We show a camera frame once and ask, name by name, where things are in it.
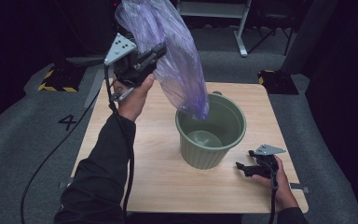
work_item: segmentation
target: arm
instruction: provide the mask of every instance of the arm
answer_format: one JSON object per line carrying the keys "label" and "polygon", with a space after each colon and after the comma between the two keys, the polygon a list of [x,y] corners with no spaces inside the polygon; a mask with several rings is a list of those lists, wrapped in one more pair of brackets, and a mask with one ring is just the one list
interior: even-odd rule
{"label": "arm", "polygon": [[[277,181],[278,181],[278,191],[276,193],[276,201],[282,206],[282,211],[278,214],[278,223],[308,223],[304,218],[301,209],[298,206],[297,200],[293,195],[289,181],[287,180],[287,175],[283,170],[283,164],[281,159],[275,156],[275,159],[278,163],[278,172],[277,172]],[[252,178],[261,185],[265,186],[269,192],[272,192],[271,181],[260,175],[252,175]]]}
{"label": "arm", "polygon": [[[121,116],[112,115],[107,120],[89,157],[78,164],[73,183],[62,194],[62,210],[56,214],[55,223],[124,223],[120,203],[127,182],[129,149],[118,120],[133,144],[134,122],[153,82],[151,75],[119,102]],[[114,88],[125,89],[118,82]]]}

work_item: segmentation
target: green bucket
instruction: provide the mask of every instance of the green bucket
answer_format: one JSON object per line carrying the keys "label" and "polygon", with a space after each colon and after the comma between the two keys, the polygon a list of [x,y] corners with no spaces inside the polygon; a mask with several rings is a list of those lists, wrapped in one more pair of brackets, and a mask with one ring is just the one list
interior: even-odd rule
{"label": "green bucket", "polygon": [[180,111],[175,116],[182,157],[192,167],[202,170],[218,165],[246,131],[246,119],[239,106],[218,93],[208,96],[210,105],[206,120],[192,119]]}

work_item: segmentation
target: purple plastic bag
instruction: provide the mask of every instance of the purple plastic bag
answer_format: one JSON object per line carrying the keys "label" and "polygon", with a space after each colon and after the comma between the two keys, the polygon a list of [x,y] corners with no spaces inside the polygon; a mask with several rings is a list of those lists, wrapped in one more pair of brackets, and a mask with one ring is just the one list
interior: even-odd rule
{"label": "purple plastic bag", "polygon": [[167,53],[154,74],[171,104],[193,119],[209,112],[208,92],[193,37],[168,0],[123,0],[118,23],[135,37],[140,52],[165,42]]}

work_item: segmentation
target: black jacket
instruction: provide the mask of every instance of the black jacket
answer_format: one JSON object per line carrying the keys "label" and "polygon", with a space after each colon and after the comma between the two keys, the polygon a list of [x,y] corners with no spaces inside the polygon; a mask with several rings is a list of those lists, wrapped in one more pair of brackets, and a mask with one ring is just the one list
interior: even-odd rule
{"label": "black jacket", "polygon": [[[135,137],[135,123],[119,117],[130,138]],[[116,116],[101,129],[89,157],[81,161],[72,184],[61,197],[62,209],[55,223],[125,223],[120,207],[127,182],[129,149]],[[307,223],[299,208],[280,212],[278,223]]]}

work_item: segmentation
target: table surface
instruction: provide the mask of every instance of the table surface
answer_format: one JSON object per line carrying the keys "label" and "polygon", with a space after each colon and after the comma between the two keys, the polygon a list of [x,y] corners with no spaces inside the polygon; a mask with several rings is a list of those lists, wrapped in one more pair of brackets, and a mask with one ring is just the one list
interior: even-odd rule
{"label": "table surface", "polygon": [[[199,170],[188,165],[180,153],[176,109],[156,81],[147,96],[142,115],[136,120],[135,170],[128,210],[179,213],[269,213],[270,193],[235,165],[255,165],[248,150],[262,144],[286,148],[281,130],[263,86],[257,84],[206,83],[208,92],[221,91],[243,111],[247,127],[242,141],[219,165]],[[105,85],[98,96],[89,126],[76,159],[88,157],[98,134],[112,114]],[[289,182],[298,183],[289,152],[279,154]],[[305,213],[308,204],[302,190],[293,193]]]}

